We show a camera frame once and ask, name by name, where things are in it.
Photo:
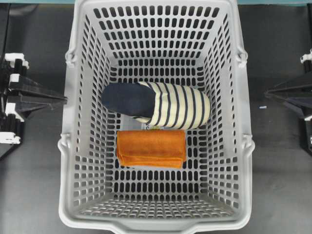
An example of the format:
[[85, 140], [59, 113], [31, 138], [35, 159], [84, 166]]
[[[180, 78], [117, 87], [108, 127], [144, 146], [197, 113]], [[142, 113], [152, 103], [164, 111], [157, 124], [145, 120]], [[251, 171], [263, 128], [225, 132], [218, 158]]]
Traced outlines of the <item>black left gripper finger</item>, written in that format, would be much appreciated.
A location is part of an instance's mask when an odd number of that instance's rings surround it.
[[19, 91], [26, 94], [32, 94], [48, 98], [64, 98], [64, 96], [54, 90], [50, 90], [32, 79], [20, 74], [11, 74], [9, 78], [10, 91]]
[[8, 114], [28, 117], [32, 112], [50, 108], [51, 110], [63, 106], [67, 103], [67, 98], [50, 98], [35, 96], [9, 96]]

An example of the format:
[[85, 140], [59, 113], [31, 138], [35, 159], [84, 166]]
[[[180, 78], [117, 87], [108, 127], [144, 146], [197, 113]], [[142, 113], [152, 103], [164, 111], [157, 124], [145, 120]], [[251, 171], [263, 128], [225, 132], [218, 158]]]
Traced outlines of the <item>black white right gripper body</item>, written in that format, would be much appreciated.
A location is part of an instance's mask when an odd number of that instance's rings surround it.
[[300, 62], [304, 65], [304, 87], [306, 94], [304, 98], [304, 121], [307, 135], [308, 148], [312, 147], [312, 50], [308, 54], [304, 54], [300, 58]]

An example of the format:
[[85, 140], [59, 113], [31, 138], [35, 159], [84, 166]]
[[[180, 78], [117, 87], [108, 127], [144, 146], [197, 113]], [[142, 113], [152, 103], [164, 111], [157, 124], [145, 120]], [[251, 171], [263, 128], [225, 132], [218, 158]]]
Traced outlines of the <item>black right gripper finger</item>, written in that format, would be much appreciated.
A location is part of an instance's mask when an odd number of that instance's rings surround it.
[[303, 98], [312, 96], [312, 78], [298, 77], [279, 83], [265, 92], [268, 98]]
[[269, 99], [275, 100], [285, 107], [293, 110], [299, 116], [299, 118], [304, 119], [304, 97], [269, 97]]

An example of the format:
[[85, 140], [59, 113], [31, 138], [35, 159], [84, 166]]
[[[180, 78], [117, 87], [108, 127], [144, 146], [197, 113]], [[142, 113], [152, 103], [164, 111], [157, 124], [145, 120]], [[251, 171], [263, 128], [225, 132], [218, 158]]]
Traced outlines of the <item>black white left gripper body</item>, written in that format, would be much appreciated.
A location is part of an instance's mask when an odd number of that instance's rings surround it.
[[20, 144], [25, 117], [18, 113], [18, 95], [9, 88], [27, 74], [29, 63], [23, 53], [6, 53], [0, 62], [0, 142]]

